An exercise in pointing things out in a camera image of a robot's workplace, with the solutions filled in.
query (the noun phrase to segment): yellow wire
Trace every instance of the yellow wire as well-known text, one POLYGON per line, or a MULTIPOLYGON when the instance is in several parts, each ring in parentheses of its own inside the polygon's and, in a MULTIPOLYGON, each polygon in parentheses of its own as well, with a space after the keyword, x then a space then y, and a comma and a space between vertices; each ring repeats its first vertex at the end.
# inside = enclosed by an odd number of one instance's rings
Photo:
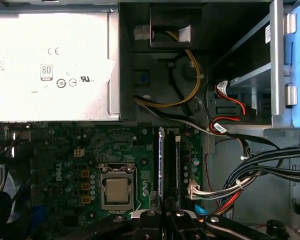
MULTIPOLYGON (((175 40, 178 40, 178 37, 173 34, 170 31, 167 31, 167 33, 169 35, 171 35, 175 40)), ((168 107, 173 107, 176 105, 181 105, 186 103, 188 100, 192 99, 198 92, 199 87, 200 87, 200 83, 201 83, 201 73, 200 73, 200 68, 199 68, 199 64, 196 60, 196 58, 194 57, 194 55, 192 54, 192 52, 189 49, 185 50, 186 54, 189 56, 189 58, 191 59, 194 69, 195 69, 195 73, 196 73, 196 82, 195 82, 195 86, 192 90, 192 92, 183 100, 176 102, 176 103, 153 103, 153 102, 147 102, 147 101, 143 101, 141 99, 135 98, 134 100, 140 104, 149 106, 149 107, 155 107, 155 108, 168 108, 168 107)))

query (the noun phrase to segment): ce mark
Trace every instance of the ce mark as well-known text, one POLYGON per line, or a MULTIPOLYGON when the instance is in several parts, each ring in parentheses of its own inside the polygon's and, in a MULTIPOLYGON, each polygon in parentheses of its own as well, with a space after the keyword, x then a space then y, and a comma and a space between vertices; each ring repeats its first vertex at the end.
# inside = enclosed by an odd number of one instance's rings
POLYGON ((49 55, 59 55, 59 47, 56 47, 56 48, 50 47, 50 48, 48 48, 48 54, 49 55))

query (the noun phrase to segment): motherboard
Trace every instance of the motherboard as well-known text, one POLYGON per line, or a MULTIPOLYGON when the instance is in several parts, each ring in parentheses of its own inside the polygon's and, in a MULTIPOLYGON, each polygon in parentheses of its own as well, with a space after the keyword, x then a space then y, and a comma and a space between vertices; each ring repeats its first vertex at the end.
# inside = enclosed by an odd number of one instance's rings
MULTIPOLYGON (((180 136, 180 188, 202 179, 200 134, 168 128, 180 136)), ((127 218, 149 209, 158 184, 157 128, 53 127, 36 130, 42 144, 31 160, 32 206, 45 220, 38 239, 58 240, 110 214, 127 218)))

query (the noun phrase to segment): power connector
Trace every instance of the power connector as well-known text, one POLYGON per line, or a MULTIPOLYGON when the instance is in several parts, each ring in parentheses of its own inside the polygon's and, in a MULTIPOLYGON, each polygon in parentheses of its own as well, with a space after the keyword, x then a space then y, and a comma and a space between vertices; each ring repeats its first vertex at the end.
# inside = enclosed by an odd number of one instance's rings
POLYGON ((195 180, 191 180, 189 182, 187 190, 188 190, 188 194, 189 194, 191 200, 198 200, 198 199, 200 199, 199 196, 197 196, 197 195, 194 194, 195 190, 199 190, 200 191, 200 185, 195 180))

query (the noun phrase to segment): cpu socket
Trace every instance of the cpu socket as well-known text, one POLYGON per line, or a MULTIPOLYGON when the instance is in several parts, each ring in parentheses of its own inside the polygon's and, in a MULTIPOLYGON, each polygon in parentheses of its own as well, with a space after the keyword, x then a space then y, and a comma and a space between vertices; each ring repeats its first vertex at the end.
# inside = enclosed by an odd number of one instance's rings
POLYGON ((126 212, 135 206, 135 170, 133 163, 101 163, 101 208, 126 212))

